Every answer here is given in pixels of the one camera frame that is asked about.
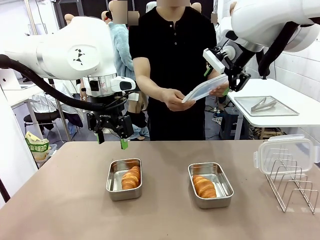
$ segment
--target laptop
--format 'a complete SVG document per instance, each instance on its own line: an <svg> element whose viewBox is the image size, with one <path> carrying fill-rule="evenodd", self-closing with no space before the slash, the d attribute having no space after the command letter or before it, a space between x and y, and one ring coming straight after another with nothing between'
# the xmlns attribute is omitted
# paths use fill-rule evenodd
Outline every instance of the laptop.
<svg viewBox="0 0 320 240"><path fill-rule="evenodd" d="M20 84L12 69L0 69L0 85L2 90L24 90L35 84Z"/></svg>

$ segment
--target metal container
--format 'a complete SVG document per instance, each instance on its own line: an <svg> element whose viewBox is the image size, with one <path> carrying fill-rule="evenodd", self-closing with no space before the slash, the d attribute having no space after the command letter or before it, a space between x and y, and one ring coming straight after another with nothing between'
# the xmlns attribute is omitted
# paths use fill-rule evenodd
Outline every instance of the metal container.
<svg viewBox="0 0 320 240"><path fill-rule="evenodd" d="M195 202L201 209L223 208L230 205L231 197L234 195L234 190L227 179L226 174L221 166L215 162L195 163L188 167L191 185L194 192ZM209 179L215 187L215 198L199 197L195 185L192 181L193 175L199 175Z"/></svg>
<svg viewBox="0 0 320 240"><path fill-rule="evenodd" d="M133 189L122 190L122 177L134 166L140 167L140 185ZM112 201L137 199L142 195L142 164L138 158L116 160L110 164L106 190Z"/></svg>

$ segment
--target snack bag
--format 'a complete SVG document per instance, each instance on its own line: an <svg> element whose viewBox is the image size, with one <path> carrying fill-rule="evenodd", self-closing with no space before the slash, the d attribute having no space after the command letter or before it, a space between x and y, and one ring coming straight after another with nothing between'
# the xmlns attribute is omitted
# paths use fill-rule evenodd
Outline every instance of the snack bag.
<svg viewBox="0 0 320 240"><path fill-rule="evenodd" d="M48 139L40 139L28 131L25 134L25 141L36 161L46 159L47 153L51 149Z"/></svg>

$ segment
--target transparent lid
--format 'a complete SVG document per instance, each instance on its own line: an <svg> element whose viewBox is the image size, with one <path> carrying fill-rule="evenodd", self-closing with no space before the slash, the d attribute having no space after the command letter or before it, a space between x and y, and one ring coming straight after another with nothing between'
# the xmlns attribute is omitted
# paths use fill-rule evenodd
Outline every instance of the transparent lid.
<svg viewBox="0 0 320 240"><path fill-rule="evenodd" d="M302 174L316 160L316 148L303 134L274 136L254 154L255 167L264 174Z"/></svg>
<svg viewBox="0 0 320 240"><path fill-rule="evenodd" d="M228 76L222 74L215 78L212 78L208 81L205 81L198 86L196 86L185 98L182 100L182 103L186 101L197 101L199 99L209 96L211 90L216 89L220 85L228 81Z"/></svg>

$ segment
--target robot logo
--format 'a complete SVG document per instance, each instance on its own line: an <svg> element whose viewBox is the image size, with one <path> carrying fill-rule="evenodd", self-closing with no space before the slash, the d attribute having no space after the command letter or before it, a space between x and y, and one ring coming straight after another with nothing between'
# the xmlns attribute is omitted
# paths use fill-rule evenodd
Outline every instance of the robot logo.
<svg viewBox="0 0 320 240"><path fill-rule="evenodd" d="M77 51L77 52L78 52L78 58L77 58L77 59L73 59L73 61L80 62L80 63L81 63L81 65L83 65L83 63L82 63L82 61L81 61L80 57L81 57L82 55L85 55L85 54L84 54L84 53L81 53L81 52L82 52L82 51L81 51L81 49L76 49L75 51Z"/></svg>

